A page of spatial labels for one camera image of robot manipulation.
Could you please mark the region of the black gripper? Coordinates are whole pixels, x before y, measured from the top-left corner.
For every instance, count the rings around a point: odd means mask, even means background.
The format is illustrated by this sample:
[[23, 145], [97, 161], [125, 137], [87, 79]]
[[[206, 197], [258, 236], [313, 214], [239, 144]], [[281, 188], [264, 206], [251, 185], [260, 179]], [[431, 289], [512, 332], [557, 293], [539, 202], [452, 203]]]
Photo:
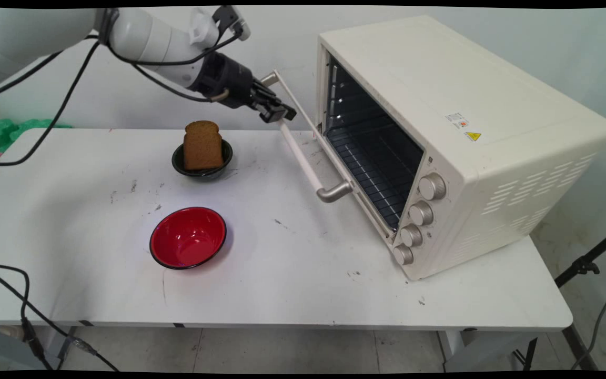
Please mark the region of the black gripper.
[[248, 106], [257, 111], [265, 123], [283, 118], [291, 121], [297, 115], [294, 108], [255, 79], [247, 67], [216, 51], [204, 57], [191, 90], [231, 109]]

